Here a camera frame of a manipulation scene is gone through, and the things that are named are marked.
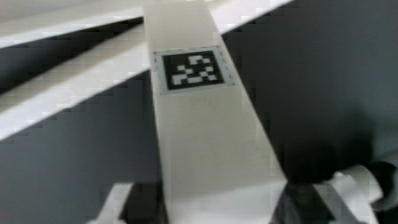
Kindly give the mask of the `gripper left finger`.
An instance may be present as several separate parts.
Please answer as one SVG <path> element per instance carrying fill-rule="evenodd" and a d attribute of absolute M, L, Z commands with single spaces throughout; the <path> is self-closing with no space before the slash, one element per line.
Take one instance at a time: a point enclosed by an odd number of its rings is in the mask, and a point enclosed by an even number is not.
<path fill-rule="evenodd" d="M 156 183 L 115 183 L 97 216 L 85 224 L 159 224 L 159 188 Z"/>

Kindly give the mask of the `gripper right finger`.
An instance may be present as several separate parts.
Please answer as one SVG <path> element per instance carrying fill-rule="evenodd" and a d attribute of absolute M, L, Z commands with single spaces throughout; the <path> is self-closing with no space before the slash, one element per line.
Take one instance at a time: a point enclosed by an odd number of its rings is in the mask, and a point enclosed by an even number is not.
<path fill-rule="evenodd" d="M 380 188 L 342 184 L 287 184 L 271 224 L 380 224 L 371 204 Z"/>

